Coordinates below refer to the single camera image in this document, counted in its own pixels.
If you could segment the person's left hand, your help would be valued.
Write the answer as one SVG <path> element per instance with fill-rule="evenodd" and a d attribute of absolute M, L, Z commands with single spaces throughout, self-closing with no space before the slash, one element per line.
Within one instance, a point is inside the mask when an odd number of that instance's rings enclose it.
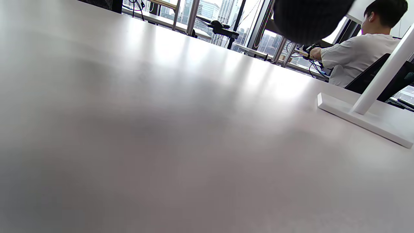
<path fill-rule="evenodd" d="M 328 37 L 351 9 L 353 0 L 275 0 L 273 20 L 278 33 L 299 43 Z"/>

